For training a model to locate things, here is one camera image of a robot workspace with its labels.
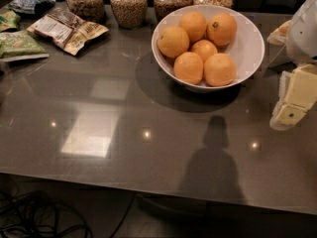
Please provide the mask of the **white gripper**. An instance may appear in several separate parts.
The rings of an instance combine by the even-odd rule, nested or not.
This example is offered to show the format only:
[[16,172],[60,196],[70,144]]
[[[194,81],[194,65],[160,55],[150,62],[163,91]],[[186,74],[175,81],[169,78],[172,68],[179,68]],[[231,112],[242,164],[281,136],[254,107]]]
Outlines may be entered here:
[[305,0],[290,20],[271,32],[270,44],[286,43],[288,56],[301,64],[292,72],[284,71],[279,81],[279,100],[269,125],[285,131],[298,124],[317,102],[317,0]]

